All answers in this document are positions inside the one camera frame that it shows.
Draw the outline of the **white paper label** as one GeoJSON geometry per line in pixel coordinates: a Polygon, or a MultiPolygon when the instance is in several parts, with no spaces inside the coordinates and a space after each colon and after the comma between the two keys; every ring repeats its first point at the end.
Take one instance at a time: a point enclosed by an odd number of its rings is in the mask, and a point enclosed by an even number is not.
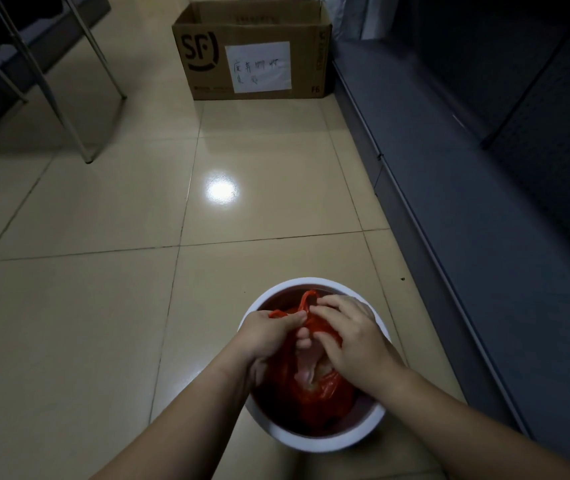
{"type": "Polygon", "coordinates": [[[289,41],[225,46],[237,95],[292,89],[289,41]]]}

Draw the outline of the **brown cardboard box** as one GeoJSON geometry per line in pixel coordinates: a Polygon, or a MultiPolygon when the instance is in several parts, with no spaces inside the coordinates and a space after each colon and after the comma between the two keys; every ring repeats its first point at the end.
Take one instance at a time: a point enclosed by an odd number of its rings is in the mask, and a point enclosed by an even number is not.
{"type": "Polygon", "coordinates": [[[311,99],[327,94],[332,23],[321,0],[193,1],[172,32],[194,100],[311,99]],[[237,95],[225,46],[289,41],[292,89],[237,95]]]}

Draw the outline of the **person's left hand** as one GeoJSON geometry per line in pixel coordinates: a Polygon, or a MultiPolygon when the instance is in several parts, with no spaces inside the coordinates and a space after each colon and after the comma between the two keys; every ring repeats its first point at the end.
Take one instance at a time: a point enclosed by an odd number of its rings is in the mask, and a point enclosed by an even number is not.
{"type": "MultiPolygon", "coordinates": [[[[249,387],[258,386],[265,375],[267,361],[279,350],[268,350],[268,319],[270,312],[252,312],[244,318],[231,341],[232,349],[242,357],[249,387]]],[[[289,345],[296,351],[294,341],[289,345]]]]}

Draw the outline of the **grey upholstered sofa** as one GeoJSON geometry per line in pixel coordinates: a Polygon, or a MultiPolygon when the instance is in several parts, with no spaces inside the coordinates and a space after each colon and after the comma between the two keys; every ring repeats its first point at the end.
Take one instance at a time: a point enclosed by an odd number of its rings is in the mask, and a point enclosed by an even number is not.
{"type": "Polygon", "coordinates": [[[336,97],[462,395],[570,460],[570,0],[339,0],[336,97]]]}

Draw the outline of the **red plastic bag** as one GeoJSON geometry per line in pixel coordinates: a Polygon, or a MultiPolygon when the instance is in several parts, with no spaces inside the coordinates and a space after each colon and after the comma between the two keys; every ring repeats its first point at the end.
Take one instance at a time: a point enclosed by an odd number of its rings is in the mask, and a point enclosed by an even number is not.
{"type": "MultiPolygon", "coordinates": [[[[287,302],[287,309],[275,309],[270,312],[270,317],[283,317],[303,310],[307,313],[304,326],[312,341],[315,340],[313,333],[321,331],[331,334],[340,343],[340,336],[329,323],[309,311],[319,297],[320,293],[315,289],[303,291],[298,302],[287,302]]],[[[296,351],[289,347],[292,342],[293,339],[289,339],[267,361],[264,378],[252,395],[281,427],[301,435],[324,435],[351,411],[357,397],[356,388],[335,369],[316,387],[300,387],[294,379],[297,364],[296,351]]]]}

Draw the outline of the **pale pink waste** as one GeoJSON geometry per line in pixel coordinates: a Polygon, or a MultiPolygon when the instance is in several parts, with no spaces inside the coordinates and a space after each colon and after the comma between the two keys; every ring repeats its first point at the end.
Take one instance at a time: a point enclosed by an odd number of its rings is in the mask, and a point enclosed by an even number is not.
{"type": "Polygon", "coordinates": [[[297,370],[294,379],[302,388],[316,387],[321,379],[334,371],[322,344],[317,340],[313,340],[308,348],[297,349],[295,357],[297,370]]]}

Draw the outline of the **white round waste bin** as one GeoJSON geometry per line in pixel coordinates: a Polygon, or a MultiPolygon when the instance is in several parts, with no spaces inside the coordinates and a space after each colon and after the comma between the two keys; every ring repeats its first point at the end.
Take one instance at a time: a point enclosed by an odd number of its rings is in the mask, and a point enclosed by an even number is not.
{"type": "MultiPolygon", "coordinates": [[[[269,309],[285,298],[301,296],[303,291],[315,289],[328,294],[351,296],[369,305],[360,294],[351,288],[324,278],[300,277],[276,284],[264,291],[245,312],[239,327],[247,316],[255,311],[269,309]]],[[[342,451],[368,437],[385,417],[385,408],[367,395],[360,395],[347,416],[336,426],[329,428],[329,434],[320,436],[301,435],[278,425],[275,420],[260,407],[254,396],[249,396],[246,409],[257,425],[276,441],[294,450],[313,454],[342,451]]]]}

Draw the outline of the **person's right forearm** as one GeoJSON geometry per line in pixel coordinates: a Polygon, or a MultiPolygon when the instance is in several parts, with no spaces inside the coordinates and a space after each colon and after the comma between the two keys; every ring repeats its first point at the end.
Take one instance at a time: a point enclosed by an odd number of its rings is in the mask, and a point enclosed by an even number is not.
{"type": "Polygon", "coordinates": [[[363,386],[459,480],[570,480],[570,461],[435,387],[385,367],[363,386]]]}

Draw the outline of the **person's left forearm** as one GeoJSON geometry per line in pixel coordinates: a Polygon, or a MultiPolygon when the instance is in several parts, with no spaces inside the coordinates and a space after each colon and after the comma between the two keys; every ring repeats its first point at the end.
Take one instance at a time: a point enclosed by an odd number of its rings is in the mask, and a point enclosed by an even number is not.
{"type": "Polygon", "coordinates": [[[90,480],[211,480],[256,378],[233,344],[90,480]]]}

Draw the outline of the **person's right hand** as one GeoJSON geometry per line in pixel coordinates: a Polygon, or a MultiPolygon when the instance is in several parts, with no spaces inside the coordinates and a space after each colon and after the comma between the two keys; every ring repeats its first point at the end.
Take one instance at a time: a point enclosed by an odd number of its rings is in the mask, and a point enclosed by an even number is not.
{"type": "Polygon", "coordinates": [[[398,384],[405,363],[378,326],[372,309],[351,296],[329,295],[309,308],[341,338],[342,362],[332,362],[347,381],[380,403],[398,384]]]}

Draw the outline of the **grey metal frame stand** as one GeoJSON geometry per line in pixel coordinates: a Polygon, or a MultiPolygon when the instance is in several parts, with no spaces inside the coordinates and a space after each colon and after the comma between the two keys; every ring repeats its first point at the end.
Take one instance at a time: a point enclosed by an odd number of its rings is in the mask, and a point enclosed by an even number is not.
{"type": "MultiPolygon", "coordinates": [[[[63,0],[63,2],[70,8],[70,11],[76,23],[79,25],[84,36],[89,41],[90,46],[92,47],[94,53],[96,54],[107,76],[111,80],[114,88],[120,95],[121,100],[125,101],[128,96],[122,90],[120,84],[118,83],[114,74],[112,73],[103,51],[101,50],[88,24],[85,23],[77,4],[73,0],[63,0]]],[[[40,88],[41,92],[43,93],[45,99],[49,103],[50,108],[53,110],[57,119],[62,124],[63,128],[66,130],[70,138],[73,140],[73,143],[75,144],[82,159],[86,164],[93,163],[96,156],[87,151],[85,145],[83,144],[73,124],[70,122],[70,120],[68,119],[68,117],[65,115],[62,108],[58,104],[52,88],[50,87],[47,79],[45,78],[44,73],[41,71],[40,65],[38,64],[36,58],[34,57],[31,49],[29,49],[22,35],[20,35],[18,28],[14,24],[7,8],[5,7],[5,5],[1,0],[0,0],[0,19],[9,33],[9,37],[11,39],[13,46],[17,49],[18,53],[24,58],[28,69],[33,74],[35,81],[38,87],[40,88]]]]}

